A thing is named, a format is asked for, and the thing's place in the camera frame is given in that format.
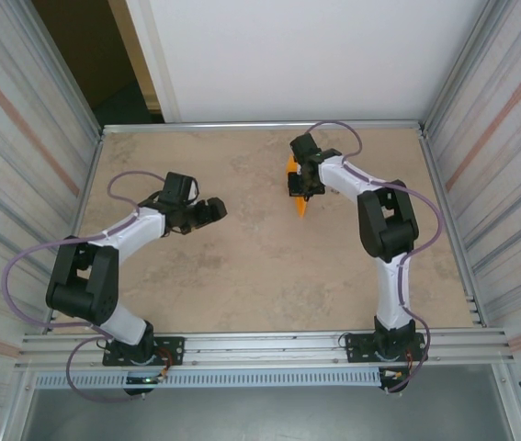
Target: beige table surface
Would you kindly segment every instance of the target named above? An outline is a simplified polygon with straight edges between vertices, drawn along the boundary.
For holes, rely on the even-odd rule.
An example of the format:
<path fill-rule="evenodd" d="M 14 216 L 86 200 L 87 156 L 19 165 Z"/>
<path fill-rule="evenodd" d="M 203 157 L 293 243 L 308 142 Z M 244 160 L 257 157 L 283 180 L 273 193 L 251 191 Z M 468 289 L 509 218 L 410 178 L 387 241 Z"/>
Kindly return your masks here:
<path fill-rule="evenodd" d="M 299 131 L 115 133 L 105 144 L 81 233 L 98 232 L 129 209 L 106 196 L 117 173 L 142 169 L 194 176 L 203 198 L 222 198 L 228 216 L 187 236 L 171 234 L 130 257 L 119 274 L 120 298 L 156 332 L 252 332 L 371 329 L 377 273 L 363 250 L 357 208 L 328 191 L 304 219 L 287 193 L 289 142 Z M 413 130 L 362 130 L 353 163 L 376 177 L 400 178 L 435 200 Z M 322 148 L 356 149 L 345 130 L 318 130 Z M 127 176 L 114 187 L 143 200 L 159 183 Z M 420 240 L 436 228 L 413 201 Z M 413 310 L 433 327 L 471 326 L 447 236 L 411 264 Z"/>

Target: corrugated metal wall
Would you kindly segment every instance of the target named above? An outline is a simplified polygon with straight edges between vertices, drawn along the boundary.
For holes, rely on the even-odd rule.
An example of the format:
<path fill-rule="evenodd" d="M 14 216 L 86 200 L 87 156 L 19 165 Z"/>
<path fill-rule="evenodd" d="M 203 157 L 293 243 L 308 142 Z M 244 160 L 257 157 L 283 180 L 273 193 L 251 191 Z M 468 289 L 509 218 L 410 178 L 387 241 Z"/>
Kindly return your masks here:
<path fill-rule="evenodd" d="M 486 319 L 508 332 L 521 370 L 521 0 L 429 134 Z"/>
<path fill-rule="evenodd" d="M 0 276 L 7 259 L 71 232 L 98 132 L 26 1 L 0 1 Z M 23 261 L 10 286 L 44 318 L 54 253 Z M 23 333 L 0 292 L 0 413 Z"/>

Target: orange block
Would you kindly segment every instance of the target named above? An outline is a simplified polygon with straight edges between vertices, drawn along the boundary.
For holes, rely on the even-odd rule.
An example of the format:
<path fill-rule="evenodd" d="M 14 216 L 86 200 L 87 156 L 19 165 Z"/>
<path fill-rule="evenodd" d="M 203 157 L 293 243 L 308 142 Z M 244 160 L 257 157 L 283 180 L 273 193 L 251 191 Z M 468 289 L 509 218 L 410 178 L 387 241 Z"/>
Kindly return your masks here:
<path fill-rule="evenodd" d="M 297 173 L 297 163 L 295 162 L 293 155 L 289 156 L 289 160 L 287 161 L 287 178 L 289 178 L 289 173 Z M 301 196 L 298 196 L 295 197 L 295 205 L 297 206 L 297 213 L 299 214 L 299 217 L 302 218 L 305 216 L 307 201 Z"/>

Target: metal grate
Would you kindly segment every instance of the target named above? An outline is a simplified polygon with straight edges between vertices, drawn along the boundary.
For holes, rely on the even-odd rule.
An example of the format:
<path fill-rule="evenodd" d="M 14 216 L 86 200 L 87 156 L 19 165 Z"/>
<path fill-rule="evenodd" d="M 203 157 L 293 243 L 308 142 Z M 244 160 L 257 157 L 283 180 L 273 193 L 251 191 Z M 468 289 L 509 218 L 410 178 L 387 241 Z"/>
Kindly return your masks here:
<path fill-rule="evenodd" d="M 79 389 L 143 388 L 128 385 L 128 373 L 76 372 L 72 378 Z M 377 367 L 175 370 L 156 388 L 253 388 L 279 386 L 380 386 Z M 66 389 L 63 372 L 38 375 L 36 389 Z"/>

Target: robotic arm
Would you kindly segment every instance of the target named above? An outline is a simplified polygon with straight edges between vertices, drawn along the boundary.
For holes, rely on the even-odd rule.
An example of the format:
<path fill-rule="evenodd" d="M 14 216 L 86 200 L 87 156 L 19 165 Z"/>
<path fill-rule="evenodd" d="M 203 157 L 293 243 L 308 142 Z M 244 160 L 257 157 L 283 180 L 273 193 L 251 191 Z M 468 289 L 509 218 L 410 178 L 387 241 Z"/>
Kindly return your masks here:
<path fill-rule="evenodd" d="M 195 178 L 168 173 L 164 187 L 139 204 L 140 211 L 102 231 L 103 239 L 61 246 L 56 256 L 46 303 L 56 311 L 79 317 L 113 337 L 117 358 L 146 363 L 153 356 L 153 327 L 119 301 L 119 266 L 145 244 L 170 232 L 189 234 L 227 215 L 219 198 L 196 202 Z M 115 227 L 135 221 L 109 235 Z M 90 268 L 90 275 L 79 273 Z"/>
<path fill-rule="evenodd" d="M 373 184 L 378 179 L 351 164 L 343 164 L 343 156 L 335 149 L 322 151 L 307 133 L 290 144 L 297 171 L 288 174 L 289 195 L 308 200 L 331 187 L 357 204 L 360 241 L 376 259 L 379 276 L 379 307 L 375 317 L 375 333 L 368 339 L 346 337 L 346 347 L 353 355 L 367 361 L 375 357 L 383 361 L 401 360 L 407 350 L 419 353 L 423 336 L 415 332 L 414 320 L 402 305 L 409 308 L 409 260 L 403 263 L 402 296 L 399 296 L 399 264 L 413 250 L 419 236 L 409 195 Z M 351 167 L 362 180 L 345 167 Z M 404 187 L 401 181 L 393 184 Z"/>

